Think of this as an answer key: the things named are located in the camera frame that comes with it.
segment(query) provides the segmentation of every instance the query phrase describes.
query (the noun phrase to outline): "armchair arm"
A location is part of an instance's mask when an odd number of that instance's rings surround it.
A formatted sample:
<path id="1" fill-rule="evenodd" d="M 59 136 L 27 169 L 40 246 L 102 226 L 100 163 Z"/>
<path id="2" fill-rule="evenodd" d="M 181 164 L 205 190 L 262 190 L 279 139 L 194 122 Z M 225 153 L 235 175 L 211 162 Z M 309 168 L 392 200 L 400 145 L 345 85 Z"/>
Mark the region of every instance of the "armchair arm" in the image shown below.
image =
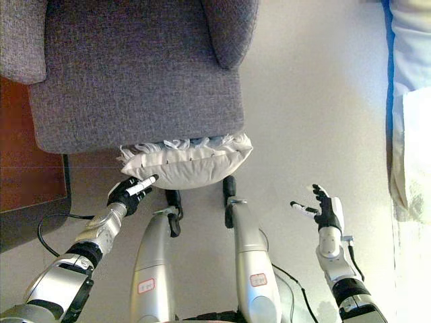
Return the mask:
<path id="1" fill-rule="evenodd" d="M 259 0 L 201 0 L 221 67 L 241 64 L 251 43 Z"/>
<path id="2" fill-rule="evenodd" d="M 0 0 L 0 74 L 33 84 L 46 78 L 47 0 Z"/>

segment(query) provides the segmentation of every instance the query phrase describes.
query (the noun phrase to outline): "wooden furniture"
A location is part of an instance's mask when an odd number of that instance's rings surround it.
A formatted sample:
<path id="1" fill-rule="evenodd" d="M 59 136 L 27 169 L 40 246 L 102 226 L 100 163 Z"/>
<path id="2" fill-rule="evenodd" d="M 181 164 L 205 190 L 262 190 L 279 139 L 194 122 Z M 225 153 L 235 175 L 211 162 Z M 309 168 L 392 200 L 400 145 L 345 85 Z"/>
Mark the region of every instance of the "wooden furniture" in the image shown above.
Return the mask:
<path id="1" fill-rule="evenodd" d="M 0 250 L 36 237 L 43 215 L 69 212 L 67 156 L 45 153 L 34 138 L 26 85 L 1 78 Z M 52 231 L 64 217 L 47 221 Z"/>

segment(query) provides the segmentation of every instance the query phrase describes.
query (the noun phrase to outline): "gray fabric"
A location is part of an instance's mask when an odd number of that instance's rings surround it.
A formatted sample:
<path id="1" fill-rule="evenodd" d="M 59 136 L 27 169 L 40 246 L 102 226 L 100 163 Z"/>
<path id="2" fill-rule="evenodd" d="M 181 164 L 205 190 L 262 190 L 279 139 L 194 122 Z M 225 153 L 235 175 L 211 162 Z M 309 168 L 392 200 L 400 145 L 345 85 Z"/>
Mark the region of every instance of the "gray fabric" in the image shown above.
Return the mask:
<path id="1" fill-rule="evenodd" d="M 238 67 L 251 43 L 259 0 L 202 0 L 202 4 L 220 66 Z"/>
<path id="2" fill-rule="evenodd" d="M 224 135 L 243 126 L 239 77 L 218 65 L 194 1 L 50 1 L 46 70 L 30 87 L 53 153 Z"/>
<path id="3" fill-rule="evenodd" d="M 0 74 L 32 84 L 46 77 L 44 29 L 47 0 L 0 0 Z"/>

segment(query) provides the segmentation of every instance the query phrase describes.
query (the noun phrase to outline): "floor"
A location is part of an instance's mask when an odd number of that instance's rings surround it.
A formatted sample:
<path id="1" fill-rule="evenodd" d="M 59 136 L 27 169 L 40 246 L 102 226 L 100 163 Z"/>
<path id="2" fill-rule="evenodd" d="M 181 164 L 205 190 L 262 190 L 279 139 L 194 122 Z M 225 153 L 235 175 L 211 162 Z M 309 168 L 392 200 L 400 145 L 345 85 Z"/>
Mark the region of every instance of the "floor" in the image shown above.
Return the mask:
<path id="1" fill-rule="evenodd" d="M 306 288 L 319 322 L 340 322 L 314 250 L 317 225 L 295 213 L 292 200 L 316 206 L 309 186 L 337 195 L 345 232 L 354 234 L 366 286 L 395 322 L 394 247 L 386 160 L 387 44 L 378 1 L 262 1 L 250 51 L 240 68 L 246 133 L 255 150 L 236 171 L 269 237 L 274 263 Z M 72 212 L 91 215 L 124 178 L 117 151 L 72 155 Z M 182 193 L 185 218 L 174 246 L 181 318 L 236 307 L 234 239 L 224 227 L 221 184 Z M 97 268 L 80 322 L 127 322 L 131 275 L 151 212 L 164 207 L 156 190 L 124 222 L 113 251 Z M 84 223 L 68 221 L 47 241 L 64 251 Z M 1 311 L 53 260 L 37 241 L 0 257 Z M 312 322 L 300 290 L 294 322 Z M 291 297 L 283 291 L 284 322 Z"/>

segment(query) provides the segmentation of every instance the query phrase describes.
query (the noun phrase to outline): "black glove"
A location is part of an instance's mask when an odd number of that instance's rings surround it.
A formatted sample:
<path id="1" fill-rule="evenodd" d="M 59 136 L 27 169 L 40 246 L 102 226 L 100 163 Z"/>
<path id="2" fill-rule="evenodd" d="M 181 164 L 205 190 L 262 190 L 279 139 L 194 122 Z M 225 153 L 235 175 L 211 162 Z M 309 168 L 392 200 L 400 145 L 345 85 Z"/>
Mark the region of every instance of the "black glove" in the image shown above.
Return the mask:
<path id="1" fill-rule="evenodd" d="M 321 215 L 314 216 L 314 220 L 319 225 L 318 230 L 320 230 L 322 227 L 336 227 L 342 231 L 340 222 L 338 221 L 338 217 L 335 215 L 332 205 L 332 199 L 336 198 L 329 197 L 329 195 L 320 185 L 313 184 L 312 187 L 314 188 L 313 193 L 316 194 L 316 200 L 320 201 L 320 206 L 322 209 Z"/>
<path id="2" fill-rule="evenodd" d="M 119 182 L 110 191 L 107 205 L 115 202 L 122 203 L 127 208 L 126 217 L 134 214 L 134 212 L 136 212 L 139 202 L 144 198 L 145 195 L 147 195 L 153 190 L 151 187 L 148 187 L 143 192 L 130 196 L 126 189 L 135 186 L 138 182 L 139 180 L 134 177 L 129 177 L 128 179 Z"/>

